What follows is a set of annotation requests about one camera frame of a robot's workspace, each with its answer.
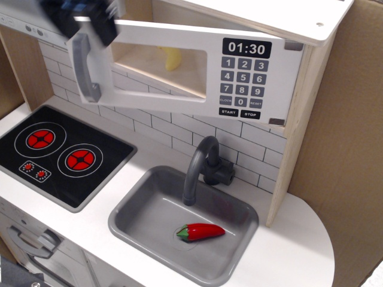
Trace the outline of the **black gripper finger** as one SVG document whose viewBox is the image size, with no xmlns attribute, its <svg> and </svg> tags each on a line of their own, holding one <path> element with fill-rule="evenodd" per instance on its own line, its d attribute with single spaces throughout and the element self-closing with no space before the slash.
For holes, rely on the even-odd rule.
<svg viewBox="0 0 383 287">
<path fill-rule="evenodd" d="M 104 46 L 109 46 L 117 37 L 114 18 L 108 14 L 91 14 L 91 25 Z"/>
<path fill-rule="evenodd" d="M 49 14 L 48 18 L 53 22 L 60 33 L 67 38 L 72 38 L 78 32 L 78 24 L 71 14 L 53 13 Z"/>
</svg>

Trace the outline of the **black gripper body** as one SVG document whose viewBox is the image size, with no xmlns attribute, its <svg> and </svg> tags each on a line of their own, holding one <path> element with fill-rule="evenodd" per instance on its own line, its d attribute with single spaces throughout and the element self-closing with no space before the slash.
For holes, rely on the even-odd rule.
<svg viewBox="0 0 383 287">
<path fill-rule="evenodd" d="M 109 20 L 118 13 L 116 1 L 39 1 L 42 10 L 52 21 L 88 17 Z"/>
</svg>

